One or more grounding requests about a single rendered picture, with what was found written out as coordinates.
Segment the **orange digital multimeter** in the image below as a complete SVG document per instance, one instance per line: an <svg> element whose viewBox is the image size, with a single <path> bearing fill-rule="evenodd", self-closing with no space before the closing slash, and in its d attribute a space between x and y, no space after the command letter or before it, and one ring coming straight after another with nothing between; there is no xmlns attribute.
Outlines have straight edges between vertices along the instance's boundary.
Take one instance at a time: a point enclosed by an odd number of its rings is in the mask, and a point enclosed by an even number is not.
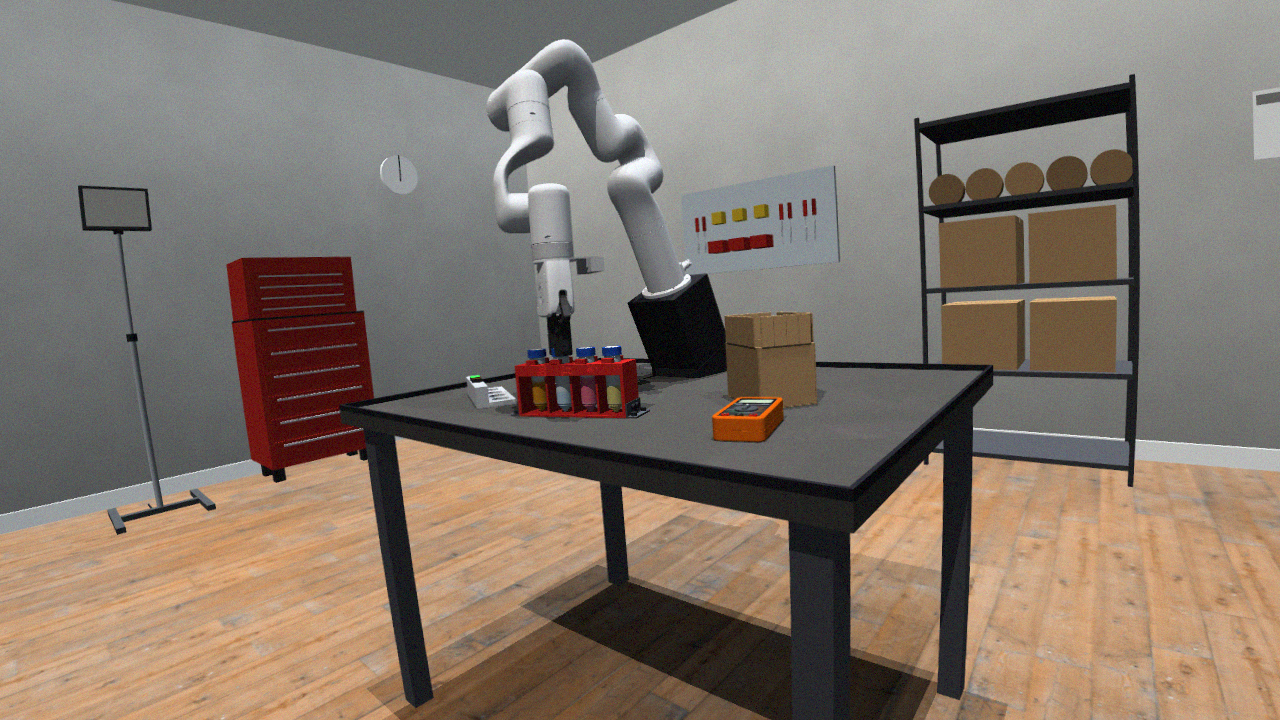
<svg viewBox="0 0 1280 720"><path fill-rule="evenodd" d="M713 439L762 442L783 420L783 398L740 397L712 416Z"/></svg>

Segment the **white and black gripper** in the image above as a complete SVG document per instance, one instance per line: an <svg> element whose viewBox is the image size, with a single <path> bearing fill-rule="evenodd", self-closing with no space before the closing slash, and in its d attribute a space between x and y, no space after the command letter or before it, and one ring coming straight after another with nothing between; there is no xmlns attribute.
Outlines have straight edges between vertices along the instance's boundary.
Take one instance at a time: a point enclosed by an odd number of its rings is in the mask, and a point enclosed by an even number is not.
<svg viewBox="0 0 1280 720"><path fill-rule="evenodd" d="M532 264L536 263L538 315L547 316L549 354L550 348L554 348L556 357L570 356L573 354L570 325L570 318L573 314L573 282L570 263L573 263L573 259L547 258L532 260ZM559 314L559 316L556 316L556 314Z"/></svg>

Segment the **brown cardboard box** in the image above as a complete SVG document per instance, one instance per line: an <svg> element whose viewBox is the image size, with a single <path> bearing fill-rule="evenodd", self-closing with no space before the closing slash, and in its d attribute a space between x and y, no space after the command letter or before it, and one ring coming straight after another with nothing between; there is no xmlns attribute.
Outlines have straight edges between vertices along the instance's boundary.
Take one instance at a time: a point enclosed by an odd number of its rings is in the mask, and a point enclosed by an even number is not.
<svg viewBox="0 0 1280 720"><path fill-rule="evenodd" d="M728 396L778 397L783 407L817 404L813 313L777 315L724 316Z"/></svg>

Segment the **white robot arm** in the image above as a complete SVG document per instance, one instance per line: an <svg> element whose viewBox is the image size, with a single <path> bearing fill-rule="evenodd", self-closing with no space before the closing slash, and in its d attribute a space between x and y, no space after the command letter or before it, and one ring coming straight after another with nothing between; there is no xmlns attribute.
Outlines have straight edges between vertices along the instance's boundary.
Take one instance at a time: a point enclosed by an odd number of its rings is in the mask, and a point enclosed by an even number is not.
<svg viewBox="0 0 1280 720"><path fill-rule="evenodd" d="M691 261L678 263L664 217L652 196L663 181L660 161L637 120L611 110L593 61L570 40L544 47L488 97L492 124L509 132L511 138L493 178L500 231L530 233L532 260L570 258L577 261L577 275L605 272L604 258L573 258L570 191L563 184L538 184L529 193L508 190L513 170L553 149L549 97L564 86L570 113L593 155L621 164L611 173L607 190L646 284L643 297L662 299L684 290L691 283L685 274Z"/></svg>

